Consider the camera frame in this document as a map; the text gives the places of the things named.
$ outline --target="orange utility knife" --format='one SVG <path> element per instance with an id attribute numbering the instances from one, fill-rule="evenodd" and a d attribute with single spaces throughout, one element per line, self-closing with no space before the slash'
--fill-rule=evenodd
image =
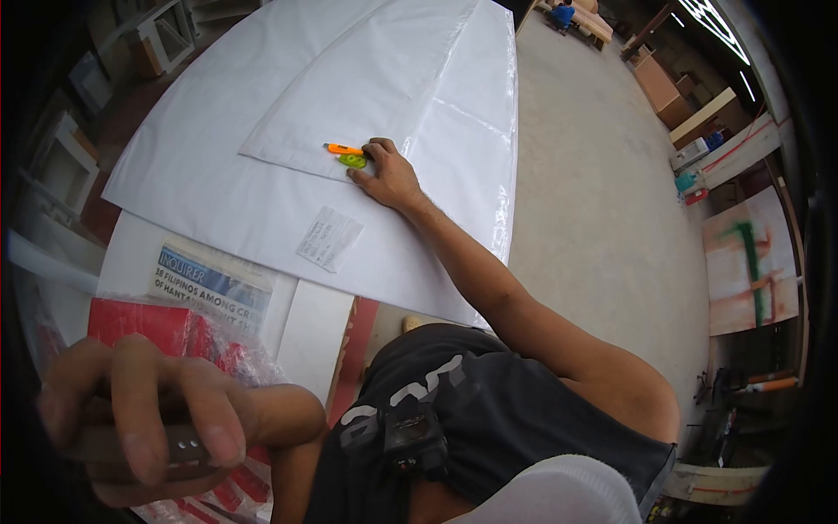
<path id="1" fill-rule="evenodd" d="M 328 149 L 330 153 L 334 154 L 358 154 L 363 155 L 364 152 L 360 149 L 350 148 L 348 146 L 342 146 L 339 143 L 325 143 L 323 147 Z"/>

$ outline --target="newspaper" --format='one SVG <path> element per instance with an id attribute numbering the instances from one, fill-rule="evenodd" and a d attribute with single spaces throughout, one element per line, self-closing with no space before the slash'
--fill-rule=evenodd
<path id="1" fill-rule="evenodd" d="M 273 294 L 272 271 L 181 236 L 163 240 L 149 283 L 168 298 L 258 335 Z"/>

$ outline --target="handwritten note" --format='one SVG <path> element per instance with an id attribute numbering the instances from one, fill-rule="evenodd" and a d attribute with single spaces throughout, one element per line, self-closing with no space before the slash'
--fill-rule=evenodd
<path id="1" fill-rule="evenodd" d="M 363 229 L 363 224 L 325 205 L 303 238 L 297 254 L 336 273 Z"/>

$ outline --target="black tank top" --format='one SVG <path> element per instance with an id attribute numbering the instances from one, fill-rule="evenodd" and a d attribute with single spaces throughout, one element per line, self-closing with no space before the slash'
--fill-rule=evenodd
<path id="1" fill-rule="evenodd" d="M 536 462 L 583 454 L 628 479 L 645 517 L 675 462 L 673 444 L 611 418 L 540 362 L 480 330 L 429 324 L 373 360 L 323 445 L 307 524 L 406 522 L 411 482 L 383 455 L 378 413 L 416 401 L 431 402 L 442 425 L 444 482 L 477 506 Z"/>

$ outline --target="blue container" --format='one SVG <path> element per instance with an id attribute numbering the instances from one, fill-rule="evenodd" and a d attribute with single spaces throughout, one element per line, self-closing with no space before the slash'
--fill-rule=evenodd
<path id="1" fill-rule="evenodd" d="M 678 188 L 678 190 L 681 193 L 683 193 L 696 183 L 697 178 L 697 176 L 690 173 L 689 171 L 685 171 L 684 173 L 675 177 L 675 187 Z"/>
<path id="2" fill-rule="evenodd" d="M 714 131 L 705 139 L 705 142 L 707 142 L 707 148 L 712 151 L 721 146 L 725 142 L 725 139 L 720 132 Z"/>

